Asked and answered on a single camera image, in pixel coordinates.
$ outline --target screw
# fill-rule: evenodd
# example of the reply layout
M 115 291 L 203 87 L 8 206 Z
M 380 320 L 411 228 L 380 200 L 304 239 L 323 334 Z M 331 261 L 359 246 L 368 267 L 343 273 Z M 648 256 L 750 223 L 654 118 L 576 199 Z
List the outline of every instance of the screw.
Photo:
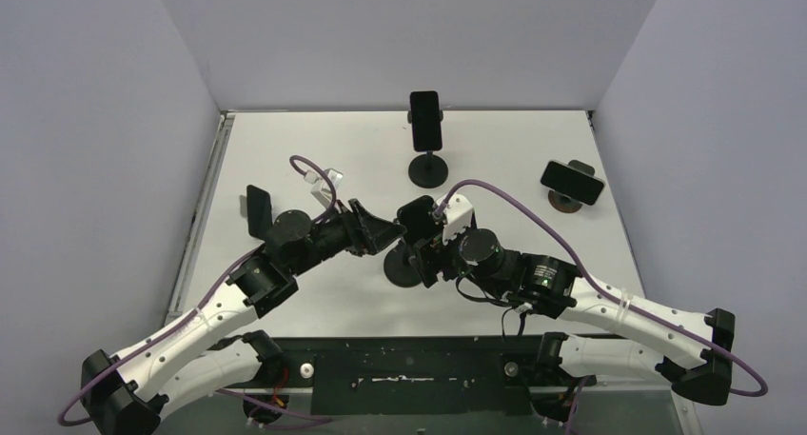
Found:
M 300 376 L 302 376 L 305 379 L 314 376 L 314 366 L 308 363 L 302 364 L 300 366 Z
M 519 365 L 515 362 L 508 362 L 504 365 L 504 374 L 510 378 L 519 376 Z

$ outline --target black smartphone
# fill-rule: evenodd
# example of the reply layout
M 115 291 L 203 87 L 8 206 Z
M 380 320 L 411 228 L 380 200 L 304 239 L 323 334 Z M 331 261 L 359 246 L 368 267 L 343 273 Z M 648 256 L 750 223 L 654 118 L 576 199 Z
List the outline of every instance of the black smartphone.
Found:
M 443 132 L 440 128 L 440 99 L 437 91 L 424 90 L 409 94 L 412 113 L 412 141 L 415 151 L 443 149 Z
M 549 161 L 541 184 L 586 205 L 594 205 L 605 183 L 558 161 Z

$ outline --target smartphone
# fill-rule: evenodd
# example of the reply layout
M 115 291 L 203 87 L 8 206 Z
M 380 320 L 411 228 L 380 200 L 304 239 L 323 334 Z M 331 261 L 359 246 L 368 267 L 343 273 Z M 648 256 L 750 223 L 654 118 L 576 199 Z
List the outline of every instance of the smartphone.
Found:
M 549 161 L 541 177 L 541 184 L 586 205 L 594 205 L 605 183 L 558 161 Z
M 440 128 L 440 100 L 437 91 L 424 90 L 409 94 L 412 112 L 412 141 L 415 151 L 443 149 L 443 132 Z

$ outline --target gray wall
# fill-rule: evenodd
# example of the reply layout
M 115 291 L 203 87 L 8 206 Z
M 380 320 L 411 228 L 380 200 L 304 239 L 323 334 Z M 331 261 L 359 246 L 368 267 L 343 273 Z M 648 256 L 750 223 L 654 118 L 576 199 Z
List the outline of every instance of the gray wall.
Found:
M 222 109 L 592 109 L 655 0 L 163 0 Z
M 56 414 L 160 324 L 217 123 L 160 0 L 0 0 L 3 433 L 97 433 Z
M 770 382 L 699 406 L 707 434 L 807 425 L 805 1 L 659 0 L 595 114 L 648 294 L 734 311 L 735 352 Z

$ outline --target white table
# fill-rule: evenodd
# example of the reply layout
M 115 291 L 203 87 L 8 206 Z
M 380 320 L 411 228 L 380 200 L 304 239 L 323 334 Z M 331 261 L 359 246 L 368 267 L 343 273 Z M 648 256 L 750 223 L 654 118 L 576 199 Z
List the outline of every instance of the white table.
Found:
M 178 311 L 192 308 L 232 261 L 260 244 L 246 233 L 241 214 L 239 197 L 246 185 L 271 194 L 275 215 L 287 209 L 303 209 L 312 217 L 321 212 L 310 185 L 289 166 L 292 154 L 344 173 L 339 197 L 345 203 L 358 198 L 386 219 L 405 203 L 424 194 L 437 198 L 462 179 L 490 182 L 555 227 L 595 276 L 643 295 L 584 111 L 445 111 L 439 155 L 449 177 L 436 189 L 417 188 L 406 174 L 416 153 L 405 111 L 241 112 L 230 119 L 223 157 L 214 157 L 208 174 L 208 208 L 197 218 L 197 235 L 175 291 Z M 578 159 L 594 167 L 606 182 L 598 202 L 574 214 L 554 210 L 540 184 L 550 159 Z M 474 205 L 479 227 L 495 231 L 504 247 L 569 260 L 548 235 L 495 195 L 475 187 L 460 193 Z M 298 277 L 300 290 L 245 330 L 263 329 L 278 338 L 500 333 L 502 308 L 466 301 L 452 282 L 430 289 L 395 287 L 384 278 L 383 262 L 383 255 L 342 253 Z M 462 288 L 479 295 L 470 283 Z M 515 331 L 518 316 L 508 316 L 505 328 Z M 526 333 L 546 331 L 598 330 L 541 316 L 527 320 Z

